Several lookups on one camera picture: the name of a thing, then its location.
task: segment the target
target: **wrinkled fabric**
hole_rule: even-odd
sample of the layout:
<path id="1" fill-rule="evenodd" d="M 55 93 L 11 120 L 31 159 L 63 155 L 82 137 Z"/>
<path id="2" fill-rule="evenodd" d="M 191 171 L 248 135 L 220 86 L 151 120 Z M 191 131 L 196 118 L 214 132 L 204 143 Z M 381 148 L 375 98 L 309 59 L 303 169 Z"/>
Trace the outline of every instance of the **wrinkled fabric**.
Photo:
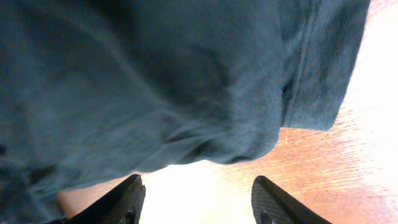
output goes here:
<path id="1" fill-rule="evenodd" d="M 0 220 L 59 190 L 329 129 L 368 0 L 0 1 Z"/>

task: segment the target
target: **wooden table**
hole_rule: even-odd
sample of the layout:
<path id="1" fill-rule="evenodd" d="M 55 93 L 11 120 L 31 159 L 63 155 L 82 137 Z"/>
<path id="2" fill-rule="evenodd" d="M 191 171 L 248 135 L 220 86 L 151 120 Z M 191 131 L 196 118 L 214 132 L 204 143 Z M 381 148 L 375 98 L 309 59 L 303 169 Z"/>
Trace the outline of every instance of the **wooden table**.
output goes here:
<path id="1" fill-rule="evenodd" d="M 256 161 L 207 161 L 144 174 L 146 223 L 253 223 L 265 175 L 333 223 L 398 223 L 398 1 L 373 1 L 348 93 L 329 132 L 282 129 Z M 72 217 L 122 179 L 60 192 Z"/>

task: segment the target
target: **fabric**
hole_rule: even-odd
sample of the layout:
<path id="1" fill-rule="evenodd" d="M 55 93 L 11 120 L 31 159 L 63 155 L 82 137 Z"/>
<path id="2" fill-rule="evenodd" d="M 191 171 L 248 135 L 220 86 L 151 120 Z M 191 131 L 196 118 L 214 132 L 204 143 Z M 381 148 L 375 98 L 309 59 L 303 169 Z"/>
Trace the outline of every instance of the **fabric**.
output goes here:
<path id="1" fill-rule="evenodd" d="M 327 130 L 368 0 L 0 1 L 0 220 L 59 190 L 268 153 Z"/>

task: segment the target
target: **wooden surface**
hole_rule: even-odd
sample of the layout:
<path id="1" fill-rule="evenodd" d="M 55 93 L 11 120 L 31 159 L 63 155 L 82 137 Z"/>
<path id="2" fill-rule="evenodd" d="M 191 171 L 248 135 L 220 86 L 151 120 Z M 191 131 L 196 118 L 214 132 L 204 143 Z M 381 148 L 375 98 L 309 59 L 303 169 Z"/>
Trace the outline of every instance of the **wooden surface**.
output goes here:
<path id="1" fill-rule="evenodd" d="M 145 174 L 146 223 L 255 223 L 251 186 L 266 175 L 333 223 L 398 223 L 398 1 L 373 1 L 338 119 L 327 133 L 282 129 L 244 164 L 207 161 Z M 74 216 L 121 179 L 59 193 Z"/>

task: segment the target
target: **garment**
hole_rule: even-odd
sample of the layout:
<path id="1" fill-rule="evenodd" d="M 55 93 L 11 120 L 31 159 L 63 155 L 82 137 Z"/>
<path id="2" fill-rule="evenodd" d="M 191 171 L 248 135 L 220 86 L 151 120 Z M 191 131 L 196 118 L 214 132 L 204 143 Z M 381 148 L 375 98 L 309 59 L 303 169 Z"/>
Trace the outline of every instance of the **garment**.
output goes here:
<path id="1" fill-rule="evenodd" d="M 0 1 L 0 220 L 132 171 L 251 161 L 327 130 L 368 0 Z"/>

